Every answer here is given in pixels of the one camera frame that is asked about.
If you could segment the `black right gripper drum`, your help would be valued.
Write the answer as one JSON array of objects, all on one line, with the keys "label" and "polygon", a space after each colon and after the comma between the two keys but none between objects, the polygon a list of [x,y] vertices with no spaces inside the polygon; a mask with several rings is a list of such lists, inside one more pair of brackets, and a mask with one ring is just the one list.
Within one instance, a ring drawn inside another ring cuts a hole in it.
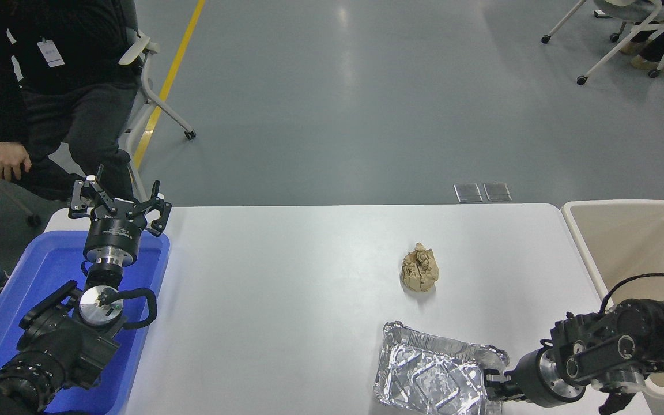
[{"label": "black right gripper drum", "polygon": [[549,404],[548,388],[540,370],[542,356],[548,348],[540,348],[523,356],[510,372],[510,381],[513,388],[509,399],[527,401],[536,405]]}]

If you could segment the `seated person's right hand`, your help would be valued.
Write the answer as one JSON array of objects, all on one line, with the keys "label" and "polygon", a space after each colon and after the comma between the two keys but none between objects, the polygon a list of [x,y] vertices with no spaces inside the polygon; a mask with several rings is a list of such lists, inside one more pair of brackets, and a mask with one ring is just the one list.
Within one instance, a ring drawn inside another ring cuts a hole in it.
[{"label": "seated person's right hand", "polygon": [[0,179],[7,182],[21,180],[30,172],[32,162],[26,147],[20,142],[0,142]]}]

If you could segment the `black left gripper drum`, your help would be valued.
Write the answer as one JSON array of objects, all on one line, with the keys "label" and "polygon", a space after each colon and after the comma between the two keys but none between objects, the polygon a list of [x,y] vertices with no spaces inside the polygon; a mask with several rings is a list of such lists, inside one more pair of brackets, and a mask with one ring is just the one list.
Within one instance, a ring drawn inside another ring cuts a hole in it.
[{"label": "black left gripper drum", "polygon": [[108,247],[137,255],[143,229],[144,218],[90,218],[84,255],[96,255],[97,250]]}]

